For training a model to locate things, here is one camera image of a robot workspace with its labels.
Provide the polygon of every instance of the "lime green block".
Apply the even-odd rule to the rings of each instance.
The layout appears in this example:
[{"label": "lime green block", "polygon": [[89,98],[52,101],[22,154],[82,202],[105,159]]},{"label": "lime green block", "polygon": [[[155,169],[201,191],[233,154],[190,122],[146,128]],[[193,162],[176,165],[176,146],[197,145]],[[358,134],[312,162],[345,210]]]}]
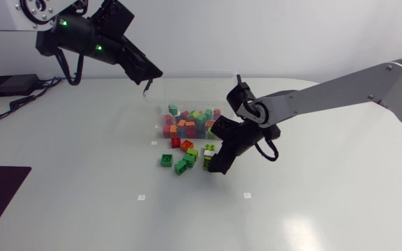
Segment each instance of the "lime green block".
[{"label": "lime green block", "polygon": [[202,168],[204,169],[204,170],[207,170],[208,168],[209,168],[209,165],[210,165],[210,160],[212,159],[212,157],[209,157],[209,156],[205,156],[204,157],[204,164],[202,165]]},{"label": "lime green block", "polygon": [[215,145],[209,145],[209,144],[207,144],[207,145],[205,146],[205,149],[208,150],[208,151],[215,151]]},{"label": "lime green block", "polygon": [[198,159],[198,150],[195,149],[187,149],[187,154],[195,156],[195,161]]},{"label": "lime green block", "polygon": [[184,158],[182,158],[187,163],[187,167],[192,168],[193,165],[195,164],[195,156],[186,154],[184,155]]},{"label": "lime green block", "polygon": [[216,135],[210,130],[211,128],[207,128],[207,139],[216,139]]},{"label": "lime green block", "polygon": [[187,163],[184,160],[180,160],[175,166],[174,166],[174,172],[176,174],[181,175],[187,170]]},{"label": "lime green block", "polygon": [[193,112],[193,116],[194,116],[195,118],[197,118],[199,115],[201,115],[201,113],[200,113],[199,111],[194,111],[194,112]]}]

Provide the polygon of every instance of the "power cord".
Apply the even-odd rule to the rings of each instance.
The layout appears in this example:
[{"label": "power cord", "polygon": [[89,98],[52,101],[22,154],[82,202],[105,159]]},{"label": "power cord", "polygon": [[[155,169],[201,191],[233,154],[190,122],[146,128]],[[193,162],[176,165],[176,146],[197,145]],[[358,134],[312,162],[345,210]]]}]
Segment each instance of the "power cord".
[{"label": "power cord", "polygon": [[42,90],[39,94],[30,95],[25,98],[20,98],[20,99],[10,102],[10,104],[9,104],[10,109],[7,112],[0,114],[0,120],[6,118],[10,114],[12,114],[16,110],[18,110],[19,108],[29,104],[30,102],[34,101],[35,99],[43,96],[48,89],[51,89],[52,87],[58,85],[64,79],[65,79],[64,77],[54,77],[53,79],[40,80],[40,81],[36,82],[37,86],[44,90]]}]

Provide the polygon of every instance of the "white wall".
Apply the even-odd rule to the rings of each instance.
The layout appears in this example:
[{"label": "white wall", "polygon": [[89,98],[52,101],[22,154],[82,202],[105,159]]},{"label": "white wall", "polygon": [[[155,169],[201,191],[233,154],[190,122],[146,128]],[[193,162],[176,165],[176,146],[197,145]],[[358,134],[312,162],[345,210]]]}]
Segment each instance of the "white wall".
[{"label": "white wall", "polygon": [[[101,0],[90,0],[93,13]],[[322,82],[402,57],[402,0],[123,0],[126,35],[164,72],[234,69]],[[34,32],[0,32],[0,75],[61,76]],[[76,56],[67,53],[75,69]],[[86,59],[84,77],[124,77]]]}]

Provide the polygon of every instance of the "toy block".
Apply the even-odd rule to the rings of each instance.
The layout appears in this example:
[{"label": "toy block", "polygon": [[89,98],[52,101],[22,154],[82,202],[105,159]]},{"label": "toy block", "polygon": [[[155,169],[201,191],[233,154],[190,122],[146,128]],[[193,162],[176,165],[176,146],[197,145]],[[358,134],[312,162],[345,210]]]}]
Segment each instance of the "toy block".
[{"label": "toy block", "polygon": [[193,165],[195,164],[195,156],[187,154],[184,155],[184,158],[182,158],[185,162],[187,162],[187,167],[192,168]]},{"label": "toy block", "polygon": [[207,109],[206,112],[204,113],[204,115],[206,115],[207,120],[211,120],[214,116],[214,113],[212,112],[211,109]]},{"label": "toy block", "polygon": [[207,144],[204,149],[207,151],[215,151],[215,145]]},{"label": "toy block", "polygon": [[178,137],[177,126],[175,125],[170,126],[170,137]]},{"label": "toy block", "polygon": [[181,138],[180,137],[172,138],[172,148],[175,149],[179,147],[181,147]]},{"label": "toy block", "polygon": [[204,157],[204,163],[202,163],[202,168],[204,170],[208,170],[209,166],[210,166],[210,160],[212,159],[212,157],[209,156],[205,156]]},{"label": "toy block", "polygon": [[182,115],[179,115],[179,116],[175,116],[174,119],[176,121],[176,124],[178,124],[181,120],[185,119],[185,117]]},{"label": "toy block", "polygon": [[178,107],[176,105],[169,105],[168,106],[168,112],[175,116],[176,114],[178,114]]},{"label": "toy block", "polygon": [[163,154],[161,158],[162,167],[171,167],[173,165],[173,155]]},{"label": "toy block", "polygon": [[187,162],[184,160],[180,160],[175,166],[174,166],[174,172],[176,174],[181,175],[187,170]]},{"label": "toy block", "polygon": [[196,132],[195,131],[186,131],[186,137],[189,139],[196,139]]},{"label": "toy block", "polygon": [[205,132],[205,131],[206,131],[206,124],[204,123],[196,124],[196,132]]},{"label": "toy block", "polygon": [[195,149],[187,149],[187,154],[195,156],[195,161],[198,159],[198,150]]},{"label": "toy block", "polygon": [[187,122],[186,122],[186,127],[191,127],[191,126],[195,127],[195,122],[193,122],[193,121],[187,121]]},{"label": "toy block", "polygon": [[178,122],[178,127],[184,127],[184,126],[186,126],[186,121],[182,119]]},{"label": "toy block", "polygon": [[192,115],[195,117],[195,119],[201,115],[200,111],[193,111]]},{"label": "toy block", "polygon": [[170,137],[170,126],[169,125],[165,125],[162,127],[162,135],[164,136],[164,138]]},{"label": "toy block", "polygon": [[193,113],[190,113],[189,115],[187,115],[187,121],[195,121],[195,116],[193,116]]},{"label": "toy block", "polygon": [[178,137],[187,137],[185,127],[182,127],[182,128],[178,127]]},{"label": "toy block", "polygon": [[208,121],[206,122],[206,127],[211,128],[212,126],[214,126],[215,121]]},{"label": "toy block", "polygon": [[211,128],[207,128],[207,139],[216,139],[216,135],[211,131]]},{"label": "toy block", "polygon": [[164,120],[166,125],[173,125],[173,118],[169,114],[164,116]]},{"label": "toy block", "polygon": [[193,142],[190,142],[188,140],[184,140],[184,142],[181,143],[181,150],[187,152],[187,150],[192,149],[195,145]]},{"label": "toy block", "polygon": [[215,109],[214,110],[214,120],[217,120],[221,116],[221,110]]},{"label": "toy block", "polygon": [[205,125],[206,122],[207,122],[207,117],[206,117],[206,115],[201,114],[201,115],[198,115],[198,116],[196,117],[196,123]]},{"label": "toy block", "polygon": [[181,116],[184,116],[184,118],[186,119],[189,114],[190,112],[185,111],[181,113]]}]

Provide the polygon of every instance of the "teal block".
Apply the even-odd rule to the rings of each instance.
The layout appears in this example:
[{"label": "teal block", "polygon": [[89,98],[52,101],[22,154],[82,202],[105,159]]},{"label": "teal block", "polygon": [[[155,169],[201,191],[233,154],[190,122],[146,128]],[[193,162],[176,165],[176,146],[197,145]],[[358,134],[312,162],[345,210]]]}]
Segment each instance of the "teal block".
[{"label": "teal block", "polygon": [[215,145],[207,144],[205,146],[205,149],[208,150],[208,151],[215,151]]},{"label": "teal block", "polygon": [[196,161],[195,156],[187,154],[187,153],[186,153],[186,155],[184,155],[184,158],[182,158],[182,160],[184,160],[187,163],[187,167],[190,167],[190,168],[193,167],[193,165],[195,164],[195,161]]},{"label": "teal block", "polygon": [[174,166],[174,172],[176,174],[181,175],[187,170],[187,163],[184,160],[180,160],[175,166]]},{"label": "teal block", "polygon": [[169,105],[168,112],[171,113],[171,115],[176,116],[178,114],[178,107],[176,105]]},{"label": "teal block", "polygon": [[173,165],[173,155],[163,154],[161,158],[162,167],[171,167]]}]

